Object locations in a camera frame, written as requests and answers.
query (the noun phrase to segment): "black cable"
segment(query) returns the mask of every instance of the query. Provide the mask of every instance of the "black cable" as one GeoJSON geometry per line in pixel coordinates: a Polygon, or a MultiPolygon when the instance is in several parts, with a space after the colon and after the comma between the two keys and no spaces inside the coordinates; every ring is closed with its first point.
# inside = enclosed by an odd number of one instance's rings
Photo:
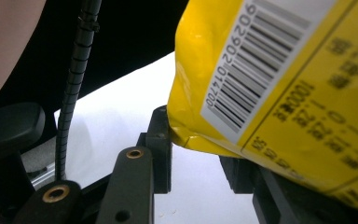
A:
{"type": "Polygon", "coordinates": [[[80,92],[83,76],[86,71],[87,61],[94,33],[100,26],[97,22],[102,0],[84,0],[80,14],[77,18],[77,30],[72,52],[72,60],[69,75],[62,100],[62,108],[58,118],[56,155],[55,155],[55,179],[65,179],[66,149],[68,144],[69,127],[74,115],[76,100],[80,92]]]}

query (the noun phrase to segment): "yellow package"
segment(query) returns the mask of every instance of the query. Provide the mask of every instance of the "yellow package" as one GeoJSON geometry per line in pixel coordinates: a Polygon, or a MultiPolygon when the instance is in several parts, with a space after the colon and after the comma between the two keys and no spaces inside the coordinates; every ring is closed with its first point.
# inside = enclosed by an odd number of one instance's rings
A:
{"type": "Polygon", "coordinates": [[[357,0],[190,0],[175,52],[176,144],[358,208],[357,0]]]}

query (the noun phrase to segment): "bare skin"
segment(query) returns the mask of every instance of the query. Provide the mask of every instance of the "bare skin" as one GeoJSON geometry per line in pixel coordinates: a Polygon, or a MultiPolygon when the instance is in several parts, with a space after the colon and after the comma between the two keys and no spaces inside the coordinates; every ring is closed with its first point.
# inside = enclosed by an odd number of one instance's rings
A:
{"type": "Polygon", "coordinates": [[[46,0],[0,0],[0,90],[25,49],[46,0]]]}

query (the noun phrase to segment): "barcode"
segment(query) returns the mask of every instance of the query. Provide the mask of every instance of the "barcode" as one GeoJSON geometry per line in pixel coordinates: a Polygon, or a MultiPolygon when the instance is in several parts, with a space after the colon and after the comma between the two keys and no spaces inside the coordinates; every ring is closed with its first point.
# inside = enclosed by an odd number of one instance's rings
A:
{"type": "Polygon", "coordinates": [[[201,111],[233,142],[311,35],[310,20],[265,0],[248,2],[227,39],[201,111]]]}

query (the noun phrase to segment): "black fabric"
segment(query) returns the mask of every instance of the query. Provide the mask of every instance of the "black fabric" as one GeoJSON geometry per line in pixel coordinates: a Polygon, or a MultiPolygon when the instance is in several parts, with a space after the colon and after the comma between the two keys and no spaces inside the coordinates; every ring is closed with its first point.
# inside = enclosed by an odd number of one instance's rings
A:
{"type": "MultiPolygon", "coordinates": [[[[56,133],[53,112],[61,107],[79,0],[48,0],[34,34],[0,91],[0,107],[37,102],[47,126],[41,141],[56,133]]],[[[103,0],[80,97],[165,56],[186,0],[103,0]]]]}

